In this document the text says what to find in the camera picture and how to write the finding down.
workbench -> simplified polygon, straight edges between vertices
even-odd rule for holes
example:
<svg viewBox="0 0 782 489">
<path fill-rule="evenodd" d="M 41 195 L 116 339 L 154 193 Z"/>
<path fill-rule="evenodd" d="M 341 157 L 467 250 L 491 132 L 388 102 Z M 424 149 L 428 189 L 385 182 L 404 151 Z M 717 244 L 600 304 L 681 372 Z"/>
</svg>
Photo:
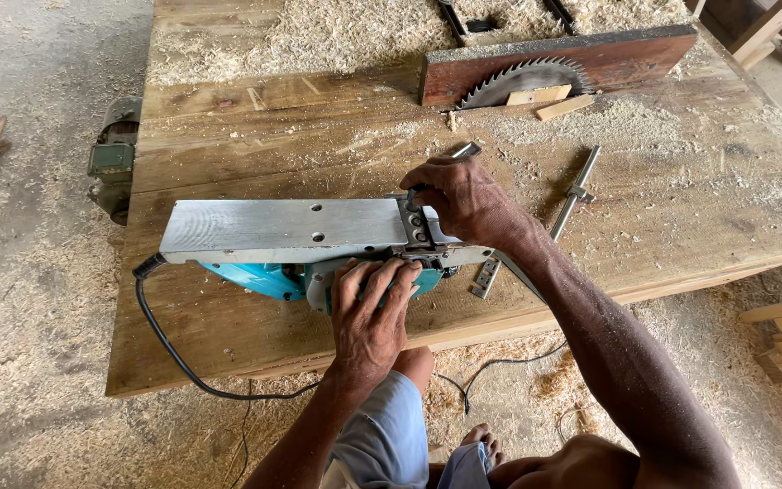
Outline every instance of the workbench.
<svg viewBox="0 0 782 489">
<path fill-rule="evenodd" d="M 154 36 L 160 26 L 221 31 L 223 42 L 248 46 L 280 3 L 157 0 Z M 443 113 L 450 107 L 416 103 L 419 60 L 349 75 L 148 83 L 107 395 L 189 382 L 141 314 L 131 275 L 158 250 L 175 201 L 381 198 L 399 192 L 403 175 L 428 154 L 470 140 L 509 195 L 546 223 L 591 147 L 602 145 L 588 183 L 597 200 L 576 209 L 559 246 L 621 303 L 781 265 L 782 112 L 700 30 L 696 59 L 663 79 L 605 90 L 595 105 L 547 123 L 529 105 L 458 112 L 456 132 Z M 150 64 L 166 60 L 150 53 Z M 600 132 L 588 132 L 588 121 Z M 487 300 L 472 295 L 479 268 L 463 267 L 413 299 L 409 346 L 472 345 L 556 327 L 505 268 Z M 161 267 L 145 291 L 168 338 L 205 379 L 320 370 L 333 357 L 330 319 L 305 300 L 248 293 L 197 264 Z"/>
</svg>

concrete floor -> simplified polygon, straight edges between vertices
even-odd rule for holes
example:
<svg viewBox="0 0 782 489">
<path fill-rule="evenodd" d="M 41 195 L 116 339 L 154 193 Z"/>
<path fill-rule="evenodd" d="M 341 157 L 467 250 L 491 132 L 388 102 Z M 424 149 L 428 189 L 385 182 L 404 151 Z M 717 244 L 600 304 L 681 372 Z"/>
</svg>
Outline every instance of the concrete floor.
<svg viewBox="0 0 782 489">
<path fill-rule="evenodd" d="M 193 387 L 103 397 L 123 230 L 85 197 L 86 158 L 107 104 L 141 92 L 151 15 L 148 0 L 0 0 L 0 114 L 12 143 L 0 158 L 0 487 L 224 487 L 243 462 L 232 459 L 241 404 Z M 753 74 L 782 107 L 780 62 Z M 782 269 L 634 307 L 718 419 L 750 487 L 782 487 L 782 386 L 749 360 L 768 347 L 767 326 L 733 317 L 778 300 Z M 527 403 L 492 407 L 491 385 L 536 373 L 486 374 L 473 415 L 452 406 L 431 417 L 432 440 L 484 419 L 520 420 Z M 250 449 L 271 443 L 304 402 L 255 406 Z M 556 443 L 553 432 L 503 430 L 515 454 Z"/>
</svg>

man's right hand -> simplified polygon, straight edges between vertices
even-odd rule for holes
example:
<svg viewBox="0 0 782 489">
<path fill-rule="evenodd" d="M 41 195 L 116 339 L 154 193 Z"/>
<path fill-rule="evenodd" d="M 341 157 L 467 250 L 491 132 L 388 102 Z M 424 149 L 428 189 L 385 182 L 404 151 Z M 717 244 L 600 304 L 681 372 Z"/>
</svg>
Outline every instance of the man's right hand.
<svg viewBox="0 0 782 489">
<path fill-rule="evenodd" d="M 475 157 L 440 156 L 406 174 L 403 190 L 430 185 L 418 192 L 413 202 L 431 206 L 440 217 L 447 236 L 490 248 L 503 248 L 532 232 L 545 233 L 535 221 L 505 195 L 493 177 Z"/>
</svg>

